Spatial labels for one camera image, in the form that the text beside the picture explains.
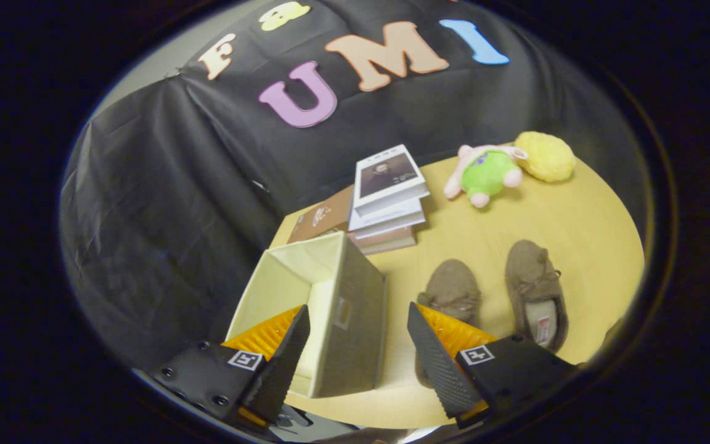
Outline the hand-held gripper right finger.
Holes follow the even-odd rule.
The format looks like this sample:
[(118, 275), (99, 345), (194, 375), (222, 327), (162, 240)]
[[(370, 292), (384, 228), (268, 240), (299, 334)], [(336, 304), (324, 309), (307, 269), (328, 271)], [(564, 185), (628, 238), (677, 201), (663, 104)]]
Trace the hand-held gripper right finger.
[(407, 329), (446, 416), (460, 428), (523, 413), (577, 371), (533, 340), (498, 339), (419, 303), (409, 304)]

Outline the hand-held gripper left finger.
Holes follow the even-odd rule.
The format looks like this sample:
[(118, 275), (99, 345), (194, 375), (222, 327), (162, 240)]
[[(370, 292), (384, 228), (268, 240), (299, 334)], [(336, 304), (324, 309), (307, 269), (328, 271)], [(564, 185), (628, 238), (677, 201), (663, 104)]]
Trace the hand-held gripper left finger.
[(197, 342), (149, 376), (217, 421), (264, 430), (284, 405), (310, 329), (299, 305), (223, 343)]

